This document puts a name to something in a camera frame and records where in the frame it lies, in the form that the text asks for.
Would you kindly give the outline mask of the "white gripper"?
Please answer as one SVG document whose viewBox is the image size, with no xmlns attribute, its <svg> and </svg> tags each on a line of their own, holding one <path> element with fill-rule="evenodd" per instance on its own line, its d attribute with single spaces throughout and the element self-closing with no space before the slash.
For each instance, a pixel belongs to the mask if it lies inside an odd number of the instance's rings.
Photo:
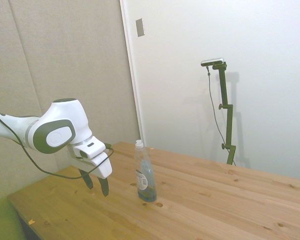
<svg viewBox="0 0 300 240">
<path fill-rule="evenodd" d="M 105 145 L 98 144 L 69 144 L 67 149 L 70 153 L 70 163 L 79 169 L 79 173 L 86 186 L 91 190 L 94 187 L 88 172 L 98 177 L 102 194 L 109 195 L 109 182 L 107 177 L 112 173 L 109 156 L 104 152 Z"/>
</svg>

